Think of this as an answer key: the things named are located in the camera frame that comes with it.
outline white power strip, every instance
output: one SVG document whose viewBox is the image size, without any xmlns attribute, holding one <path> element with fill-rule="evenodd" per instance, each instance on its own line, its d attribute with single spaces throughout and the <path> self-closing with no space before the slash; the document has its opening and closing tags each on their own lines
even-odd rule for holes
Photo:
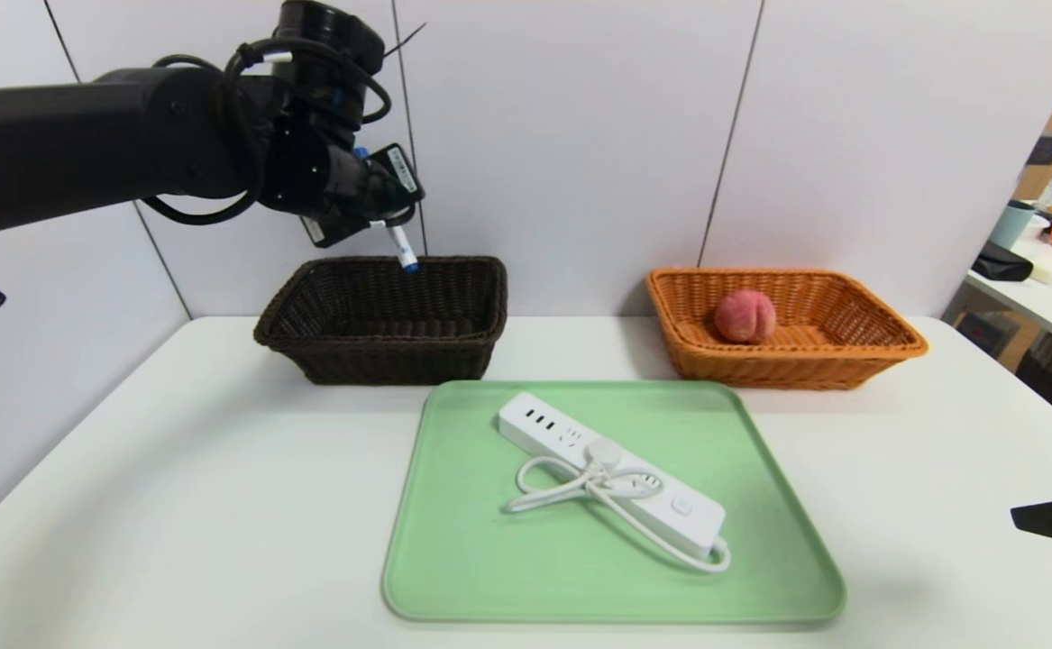
<svg viewBox="0 0 1052 649">
<path fill-rule="evenodd" d="M 612 446 L 613 449 L 609 451 L 613 455 L 620 451 L 621 457 L 609 461 L 618 468 L 615 471 L 609 475 L 604 473 L 600 475 L 608 485 L 607 493 L 616 493 L 620 490 L 641 493 L 645 490 L 652 495 L 616 499 L 607 496 L 609 501 L 607 505 L 615 509 L 621 507 L 642 526 L 648 527 L 649 532 L 656 534 L 688 557 L 694 559 L 695 562 L 687 559 L 683 561 L 699 570 L 721 571 L 728 566 L 728 549 L 720 535 L 723 522 L 727 518 L 723 506 L 676 478 L 667 475 L 641 457 L 618 447 L 590 427 L 576 422 L 570 415 L 530 393 L 519 393 L 501 408 L 498 412 L 498 431 L 530 455 L 558 459 L 560 462 L 544 463 L 547 467 L 557 465 L 558 472 L 566 473 L 559 475 L 563 480 L 576 478 L 578 472 L 590 468 L 591 457 L 595 452 L 601 453 L 603 444 Z M 522 484 L 522 473 L 533 465 L 534 463 L 527 464 L 519 473 L 519 485 L 523 489 L 526 489 L 526 485 Z M 616 484 L 620 479 L 623 484 Z M 603 499 L 601 489 L 586 488 L 586 490 L 592 492 L 600 501 Z M 652 539 L 659 542 L 658 539 L 653 536 Z M 707 563 L 706 560 L 714 551 L 722 554 L 722 562 Z M 703 563 L 708 568 L 699 566 L 697 563 Z"/>
</svg>

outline white wall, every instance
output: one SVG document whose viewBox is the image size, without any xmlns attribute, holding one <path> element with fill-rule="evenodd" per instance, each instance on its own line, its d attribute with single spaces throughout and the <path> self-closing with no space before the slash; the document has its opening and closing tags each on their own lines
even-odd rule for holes
<svg viewBox="0 0 1052 649">
<path fill-rule="evenodd" d="M 1052 3 L 767 0 L 703 263 L 937 316 L 1050 106 Z"/>
<path fill-rule="evenodd" d="M 57 24 L 85 81 L 108 70 L 149 66 L 166 54 L 196 54 L 224 66 L 245 41 L 268 38 L 278 25 L 280 0 L 191 0 L 154 3 L 151 0 L 52 0 Z M 335 0 L 356 13 L 392 47 L 393 12 L 389 0 Z M 393 109 L 381 122 L 368 124 L 358 144 L 369 150 L 398 142 L 409 151 L 406 100 L 402 94 L 397 57 L 390 57 L 378 81 L 393 99 Z M 377 106 L 370 98 L 366 110 Z M 199 214 L 230 201 L 182 199 L 180 209 Z M 303 262 L 321 256 L 392 255 L 384 230 L 366 230 L 339 245 L 321 249 L 296 217 L 255 205 L 232 221 L 209 227 L 178 225 L 142 206 L 156 243 L 177 287 L 195 318 L 252 316 Z M 406 226 L 419 255 L 421 219 Z"/>
<path fill-rule="evenodd" d="M 72 82 L 43 3 L 0 0 L 0 85 Z M 0 232 L 0 288 L 1 501 L 187 319 L 133 205 Z"/>
<path fill-rule="evenodd" d="M 694 266 L 760 0 L 399 0 L 434 255 L 494 255 L 509 309 L 648 312 Z"/>
</svg>

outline orange wicker basket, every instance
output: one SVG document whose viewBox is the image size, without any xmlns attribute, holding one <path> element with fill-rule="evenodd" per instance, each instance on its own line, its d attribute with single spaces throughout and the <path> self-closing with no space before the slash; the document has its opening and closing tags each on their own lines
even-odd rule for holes
<svg viewBox="0 0 1052 649">
<path fill-rule="evenodd" d="M 685 379 L 743 387 L 850 389 L 927 345 L 883 300 L 828 270 L 663 268 L 646 277 L 674 369 Z M 725 340 L 714 326 L 723 297 L 766 293 L 778 325 L 763 344 Z"/>
</svg>

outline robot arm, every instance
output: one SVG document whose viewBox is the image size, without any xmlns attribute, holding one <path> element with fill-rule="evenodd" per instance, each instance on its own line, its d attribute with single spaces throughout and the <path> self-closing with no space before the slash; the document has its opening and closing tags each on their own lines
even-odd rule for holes
<svg viewBox="0 0 1052 649">
<path fill-rule="evenodd" d="M 389 110 L 372 79 L 382 58 L 381 38 L 356 16 L 286 0 L 274 38 L 241 45 L 224 70 L 173 55 L 87 85 L 0 89 L 0 230 L 142 200 L 190 225 L 261 202 L 307 218 L 319 246 L 370 225 L 400 234 L 424 197 L 405 153 L 353 153 L 362 123 Z M 261 62 L 274 73 L 242 76 Z M 368 116 L 366 89 L 382 99 Z M 242 196 L 188 215 L 159 194 Z"/>
</svg>

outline power strip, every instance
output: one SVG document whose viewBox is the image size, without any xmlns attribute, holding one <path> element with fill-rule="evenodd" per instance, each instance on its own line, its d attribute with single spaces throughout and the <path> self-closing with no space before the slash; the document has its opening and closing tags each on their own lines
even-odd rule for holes
<svg viewBox="0 0 1052 649">
<path fill-rule="evenodd" d="M 530 393 L 519 393 L 501 408 L 498 431 L 530 455 L 557 457 L 579 471 L 589 464 L 587 448 L 604 439 L 592 428 Z M 618 467 L 632 471 L 626 478 L 632 484 L 623 484 L 622 488 L 655 488 L 658 478 L 653 475 L 661 476 L 661 492 L 648 498 L 616 499 L 616 505 L 638 522 L 683 553 L 702 562 L 710 557 L 715 546 L 723 554 L 727 553 L 720 535 L 722 523 L 727 518 L 723 506 L 625 448 L 621 448 Z M 644 471 L 652 474 L 641 475 Z M 559 478 L 570 480 L 574 475 Z M 646 485 L 639 483 L 644 478 Z"/>
</svg>

